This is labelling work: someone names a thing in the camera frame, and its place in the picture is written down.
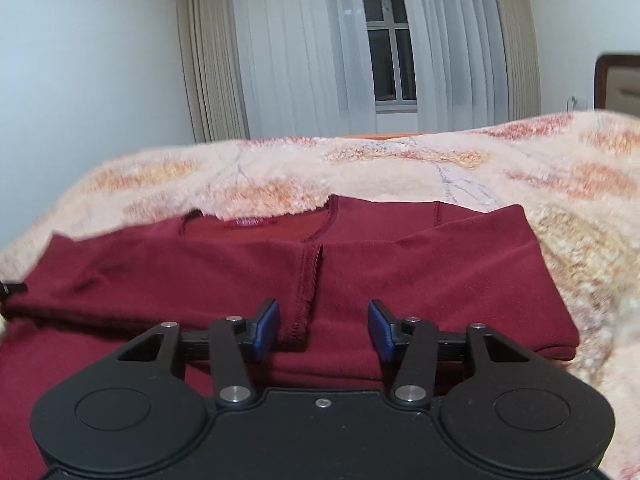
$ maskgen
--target beige patterned blanket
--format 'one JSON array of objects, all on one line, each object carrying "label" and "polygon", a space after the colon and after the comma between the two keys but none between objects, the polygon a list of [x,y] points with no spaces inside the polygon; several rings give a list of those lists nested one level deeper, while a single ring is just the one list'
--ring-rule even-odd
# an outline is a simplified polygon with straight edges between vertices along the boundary
[{"label": "beige patterned blanket", "polygon": [[221,218],[322,205],[329,193],[524,206],[582,334],[571,373],[617,415],[603,468],[640,478],[640,120],[558,114],[395,140],[229,141],[149,150],[85,176],[0,253],[0,278],[36,262],[52,230],[85,237],[200,208]]}]

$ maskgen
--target window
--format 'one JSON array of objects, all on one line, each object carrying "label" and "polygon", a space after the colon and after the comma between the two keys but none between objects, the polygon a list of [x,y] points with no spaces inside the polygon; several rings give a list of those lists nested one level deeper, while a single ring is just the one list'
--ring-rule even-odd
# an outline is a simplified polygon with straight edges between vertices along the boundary
[{"label": "window", "polygon": [[376,110],[415,110],[414,53],[404,0],[363,0]]}]

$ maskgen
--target maroon long-sleeve shirt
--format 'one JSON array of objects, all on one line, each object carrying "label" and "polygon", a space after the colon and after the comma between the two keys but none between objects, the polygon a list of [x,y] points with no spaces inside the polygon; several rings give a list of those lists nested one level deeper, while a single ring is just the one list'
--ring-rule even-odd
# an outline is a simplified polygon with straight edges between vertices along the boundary
[{"label": "maroon long-sleeve shirt", "polygon": [[[2,308],[14,320],[0,346],[0,478],[43,471],[28,429],[39,395],[164,320],[202,329],[277,298],[279,351],[250,371],[292,386],[382,384],[372,298],[441,330],[485,322],[550,358],[571,359],[578,345],[520,206],[482,214],[331,196],[274,219],[190,214],[82,241],[54,236],[26,283]],[[187,382],[210,389],[194,368]]]}]

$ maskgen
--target curtain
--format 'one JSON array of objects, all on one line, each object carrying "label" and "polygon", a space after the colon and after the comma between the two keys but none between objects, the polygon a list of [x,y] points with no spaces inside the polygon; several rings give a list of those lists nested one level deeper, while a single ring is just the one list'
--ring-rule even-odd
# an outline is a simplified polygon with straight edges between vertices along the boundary
[{"label": "curtain", "polygon": [[252,138],[376,131],[362,0],[232,0]]},{"label": "curtain", "polygon": [[227,0],[177,0],[184,81],[196,142],[247,137]]},{"label": "curtain", "polygon": [[509,119],[541,113],[540,69],[530,0],[497,0],[509,81]]},{"label": "curtain", "polygon": [[415,59],[418,129],[465,130],[509,118],[496,0],[405,0]]}]

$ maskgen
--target electrical outlet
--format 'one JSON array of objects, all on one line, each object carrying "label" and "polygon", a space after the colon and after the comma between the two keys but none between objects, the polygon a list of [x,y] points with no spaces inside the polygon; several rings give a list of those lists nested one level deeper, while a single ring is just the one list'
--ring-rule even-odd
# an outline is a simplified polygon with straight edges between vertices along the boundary
[{"label": "electrical outlet", "polygon": [[576,97],[572,95],[567,99],[566,110],[572,112],[574,110],[588,110],[589,100],[586,97]]}]

